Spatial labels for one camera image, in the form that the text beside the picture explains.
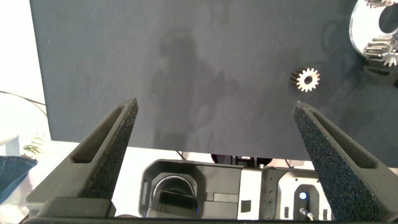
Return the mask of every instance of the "gear teeth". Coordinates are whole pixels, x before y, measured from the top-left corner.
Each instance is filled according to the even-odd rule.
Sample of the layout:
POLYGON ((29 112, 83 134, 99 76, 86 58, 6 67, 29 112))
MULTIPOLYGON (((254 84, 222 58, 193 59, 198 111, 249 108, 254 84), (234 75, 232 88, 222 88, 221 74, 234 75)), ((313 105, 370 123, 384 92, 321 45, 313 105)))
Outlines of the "gear teeth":
POLYGON ((293 83, 293 84, 299 85, 299 81, 300 81, 300 77, 302 75, 302 72, 303 71, 300 71, 300 70, 296 70, 296 71, 292 72, 292 76, 290 76, 290 82, 293 83))
POLYGON ((397 0, 365 0, 366 5, 370 6, 371 8, 379 8, 379 7, 386 7, 386 6, 391 6, 395 3, 397 3, 397 0))
POLYGON ((303 68, 301 70, 295 70, 292 72, 292 75, 290 76, 290 82, 297 85, 299 90, 305 91, 307 93, 308 91, 315 89, 316 85, 319 84, 319 76, 318 70, 315 70, 314 68, 303 68), (310 77, 312 80, 310 83, 306 84, 305 79, 308 77, 310 77))
POLYGON ((396 66, 398 53, 395 49, 398 48, 398 41, 396 41, 391 34, 381 35, 373 38, 372 42, 368 43, 365 48, 365 56, 369 61, 384 62, 384 65, 396 66))

